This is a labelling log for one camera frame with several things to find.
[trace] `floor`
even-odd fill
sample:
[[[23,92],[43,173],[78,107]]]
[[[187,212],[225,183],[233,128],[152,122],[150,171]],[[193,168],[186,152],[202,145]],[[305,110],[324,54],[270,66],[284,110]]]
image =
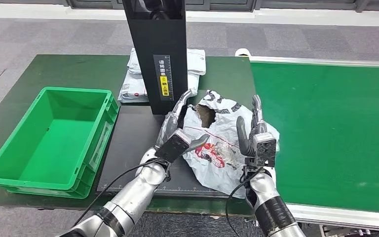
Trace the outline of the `floor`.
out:
[[[0,102],[36,54],[129,54],[125,21],[0,19]],[[189,48],[207,55],[379,61],[379,27],[187,23]],[[0,236],[54,236],[80,215],[71,210],[0,207]],[[260,236],[232,218],[241,236]],[[145,214],[131,236],[232,236],[225,218]]]

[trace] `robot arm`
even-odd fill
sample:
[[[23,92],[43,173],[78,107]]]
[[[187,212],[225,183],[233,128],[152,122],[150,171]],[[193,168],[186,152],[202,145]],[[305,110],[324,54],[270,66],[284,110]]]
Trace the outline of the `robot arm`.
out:
[[[93,216],[72,227],[60,237],[122,237],[139,221],[158,186],[167,178],[169,166],[182,154],[207,142],[203,135],[191,141],[178,128],[178,118],[191,91],[184,93],[174,110],[168,113],[161,127],[156,145],[143,155],[136,177]]]
[[[246,200],[255,211],[258,223],[267,237],[305,237],[290,210],[282,200],[265,166],[274,167],[276,139],[267,131],[258,95],[253,97],[251,133],[245,132],[242,117],[236,128],[240,151],[245,158],[244,174]]]

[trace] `black cable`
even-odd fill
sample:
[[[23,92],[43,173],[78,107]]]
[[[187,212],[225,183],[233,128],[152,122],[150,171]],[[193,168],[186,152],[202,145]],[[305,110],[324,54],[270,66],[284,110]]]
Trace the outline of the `black cable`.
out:
[[[125,172],[123,172],[122,174],[118,175],[116,178],[114,178],[110,184],[108,184],[97,196],[96,198],[91,202],[91,204],[85,209],[85,211],[82,213],[82,215],[78,218],[78,220],[73,224],[72,227],[74,227],[75,225],[77,225],[81,220],[82,218],[87,214],[87,212],[92,208],[92,206],[95,204],[95,202],[102,196],[103,193],[105,193],[106,190],[108,190],[111,185],[113,185],[113,183],[115,183],[115,181],[117,181],[119,178],[121,178],[123,175],[125,175],[126,173],[130,172],[130,171],[133,171],[139,167],[142,167],[142,166],[145,166],[145,165],[148,165],[148,164],[152,164],[152,163],[155,163],[155,162],[158,162],[160,160],[160,158],[156,158],[156,159],[153,159],[151,161],[148,161],[148,162],[145,162],[143,164],[139,164],[133,168],[130,168],[128,170],[126,170]]]
[[[231,225],[231,222],[230,222],[230,219],[228,217],[228,203],[230,201],[230,199],[233,197],[234,193],[240,189],[242,186],[244,186],[245,184],[247,184],[249,181],[251,181],[251,179],[257,175],[259,173],[260,169],[258,169],[258,171],[256,171],[253,175],[251,175],[251,177],[245,179],[242,183],[240,183],[238,186],[236,186],[236,188],[233,189],[233,191],[231,191],[229,197],[226,199],[226,220],[227,220],[227,223],[229,224],[230,228],[233,230],[233,232],[236,234],[237,237],[240,237],[240,235],[237,233],[237,231],[234,229],[233,225]]]

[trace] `green bin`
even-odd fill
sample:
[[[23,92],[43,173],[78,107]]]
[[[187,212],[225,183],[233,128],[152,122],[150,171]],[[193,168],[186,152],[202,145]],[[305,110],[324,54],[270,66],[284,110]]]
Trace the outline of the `green bin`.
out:
[[[86,198],[118,109],[109,90],[43,88],[0,149],[0,186]]]

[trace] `black joint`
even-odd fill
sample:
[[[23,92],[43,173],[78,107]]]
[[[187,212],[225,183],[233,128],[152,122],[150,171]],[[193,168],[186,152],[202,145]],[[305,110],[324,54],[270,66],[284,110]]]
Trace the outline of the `black joint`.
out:
[[[125,231],[123,226],[118,221],[118,219],[114,216],[112,212],[110,212],[105,207],[102,207],[97,213],[95,213],[99,218],[102,219],[104,224],[109,226],[118,237],[124,236]]]
[[[255,211],[255,216],[265,236],[296,222],[280,196],[262,203]]]

